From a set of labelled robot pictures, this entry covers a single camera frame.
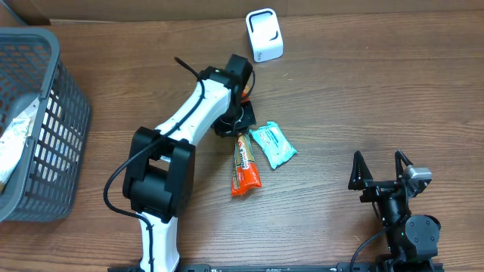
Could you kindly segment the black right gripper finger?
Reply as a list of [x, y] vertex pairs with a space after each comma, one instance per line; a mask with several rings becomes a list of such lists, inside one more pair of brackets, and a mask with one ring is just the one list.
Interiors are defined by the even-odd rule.
[[401, 151], [397, 150], [395, 152], [395, 167], [396, 167], [396, 177], [401, 178], [404, 172], [404, 168], [402, 166], [409, 166], [412, 165], [411, 160]]
[[363, 155], [357, 150], [353, 155], [352, 173], [350, 175], [348, 189], [364, 190], [368, 187], [368, 183], [373, 181], [374, 179], [365, 163]]

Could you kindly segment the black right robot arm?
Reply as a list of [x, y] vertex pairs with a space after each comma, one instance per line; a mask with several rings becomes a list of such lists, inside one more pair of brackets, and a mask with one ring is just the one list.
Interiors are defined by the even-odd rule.
[[[361, 192], [360, 202], [369, 202], [383, 229], [365, 240], [353, 253], [349, 271], [442, 271], [434, 264], [442, 228], [431, 215], [414, 215], [409, 200], [430, 185], [433, 174], [416, 167], [401, 151], [395, 152], [396, 178], [375, 181], [360, 151], [353, 155], [348, 189]], [[378, 255], [371, 264], [358, 263], [359, 253], [375, 239], [385, 236], [389, 252]]]

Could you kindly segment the teal wet wipes packet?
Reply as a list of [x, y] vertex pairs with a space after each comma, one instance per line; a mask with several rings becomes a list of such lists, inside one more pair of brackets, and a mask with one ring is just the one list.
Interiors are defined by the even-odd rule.
[[272, 169], [288, 162], [297, 150], [284, 136], [276, 122], [267, 122], [266, 125], [250, 130], [253, 140], [262, 148]]

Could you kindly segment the clear pouch of brown powder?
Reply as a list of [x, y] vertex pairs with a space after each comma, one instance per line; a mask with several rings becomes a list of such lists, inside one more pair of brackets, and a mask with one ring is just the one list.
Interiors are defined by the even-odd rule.
[[32, 134], [38, 108], [39, 99], [36, 98], [11, 121], [1, 136], [1, 191], [21, 159], [26, 139]]

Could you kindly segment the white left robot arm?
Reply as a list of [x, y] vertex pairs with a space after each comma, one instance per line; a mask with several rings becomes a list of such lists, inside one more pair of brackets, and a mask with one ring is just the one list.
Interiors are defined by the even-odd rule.
[[172, 117], [134, 133], [123, 182], [141, 225], [142, 257], [134, 271], [178, 270], [178, 219], [193, 191], [196, 147], [209, 130], [236, 137], [255, 125], [244, 91], [253, 74], [248, 59], [233, 54], [225, 68], [194, 74], [192, 95]]

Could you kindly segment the orange spaghetti packet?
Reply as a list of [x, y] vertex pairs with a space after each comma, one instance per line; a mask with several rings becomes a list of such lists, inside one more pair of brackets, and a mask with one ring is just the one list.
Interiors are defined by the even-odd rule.
[[253, 156], [250, 136], [239, 133], [236, 136], [231, 178], [231, 195], [242, 196], [250, 189], [262, 187], [262, 181]]

